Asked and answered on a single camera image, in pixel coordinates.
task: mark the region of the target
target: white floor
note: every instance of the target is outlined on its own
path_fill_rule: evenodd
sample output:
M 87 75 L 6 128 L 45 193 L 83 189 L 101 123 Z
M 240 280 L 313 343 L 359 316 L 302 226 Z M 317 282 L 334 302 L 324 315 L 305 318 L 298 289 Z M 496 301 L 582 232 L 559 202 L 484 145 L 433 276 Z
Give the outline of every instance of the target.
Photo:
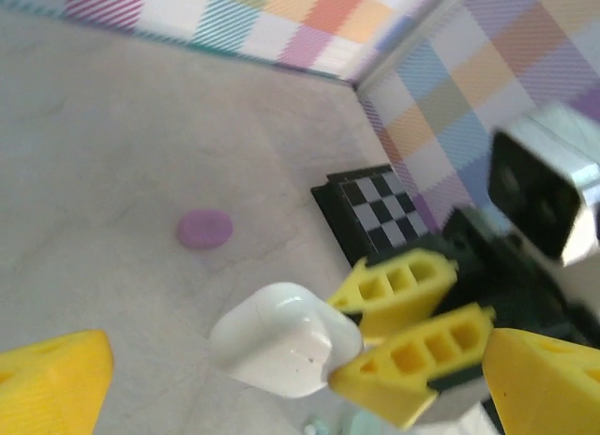
M 0 350 L 106 330 L 116 361 L 96 434 L 293 434 L 331 416 L 217 374 L 206 336 L 264 284 L 320 296 L 349 266 L 309 188 L 386 158 L 332 82 L 0 13 Z M 232 240 L 173 237 L 195 207 Z

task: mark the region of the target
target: white rounded block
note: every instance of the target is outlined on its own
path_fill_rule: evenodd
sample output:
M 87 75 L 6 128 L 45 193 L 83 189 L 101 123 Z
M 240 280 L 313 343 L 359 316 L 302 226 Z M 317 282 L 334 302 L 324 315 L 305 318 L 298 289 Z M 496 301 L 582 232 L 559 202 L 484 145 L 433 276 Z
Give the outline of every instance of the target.
M 268 285 L 227 313 L 210 335 L 213 364 L 238 381 L 286 398 L 327 385 L 363 349 L 356 325 L 294 283 Z

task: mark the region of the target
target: purple disc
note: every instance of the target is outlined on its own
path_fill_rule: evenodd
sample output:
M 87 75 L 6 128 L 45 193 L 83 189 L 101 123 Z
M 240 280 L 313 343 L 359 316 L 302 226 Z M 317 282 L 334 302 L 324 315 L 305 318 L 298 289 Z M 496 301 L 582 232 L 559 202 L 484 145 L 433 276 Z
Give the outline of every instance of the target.
M 220 210 L 192 210 L 177 225 L 177 238 L 186 248 L 192 249 L 217 248 L 232 234 L 232 219 Z

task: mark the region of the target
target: plaid wallpaper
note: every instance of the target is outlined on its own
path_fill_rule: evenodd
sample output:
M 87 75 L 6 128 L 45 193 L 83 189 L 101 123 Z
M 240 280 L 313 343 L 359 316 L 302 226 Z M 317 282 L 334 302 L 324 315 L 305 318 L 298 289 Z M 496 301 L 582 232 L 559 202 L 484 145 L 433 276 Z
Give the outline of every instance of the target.
M 468 0 L 362 99 L 430 229 L 487 193 L 489 132 L 547 101 L 600 121 L 600 0 Z
M 58 18 L 351 79 L 430 0 L 0 0 Z

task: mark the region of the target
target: yellow 3d-printed part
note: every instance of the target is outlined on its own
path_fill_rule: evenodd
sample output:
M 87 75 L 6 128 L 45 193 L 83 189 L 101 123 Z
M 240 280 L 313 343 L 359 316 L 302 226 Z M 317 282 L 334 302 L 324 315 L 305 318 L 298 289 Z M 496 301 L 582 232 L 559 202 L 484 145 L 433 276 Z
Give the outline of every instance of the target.
M 359 329 L 367 344 L 431 316 L 457 281 L 453 262 L 423 249 L 369 268 L 365 262 L 354 266 L 327 302 L 342 313 L 362 313 Z
M 0 434 L 91 434 L 112 375 L 99 330 L 0 353 Z
M 481 363 L 492 317 L 471 304 L 417 324 L 336 369 L 329 386 L 407 428 L 437 396 L 428 381 Z
M 495 329 L 483 369 L 507 435 L 600 434 L 600 351 Z

